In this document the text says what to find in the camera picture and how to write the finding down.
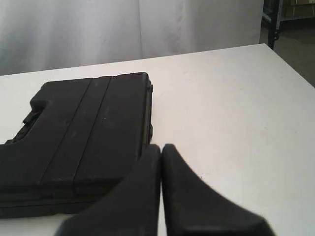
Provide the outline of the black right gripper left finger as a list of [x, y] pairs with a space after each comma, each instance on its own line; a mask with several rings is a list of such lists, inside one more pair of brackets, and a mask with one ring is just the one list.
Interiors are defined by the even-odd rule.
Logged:
[[58, 236], [156, 236], [160, 148], [149, 145], [134, 169], [108, 195], [65, 220]]

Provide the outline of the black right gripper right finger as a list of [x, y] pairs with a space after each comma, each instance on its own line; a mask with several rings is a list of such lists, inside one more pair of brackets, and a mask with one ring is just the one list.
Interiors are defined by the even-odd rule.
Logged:
[[162, 194], [169, 236], [272, 236], [268, 222], [220, 195], [173, 144], [162, 150]]

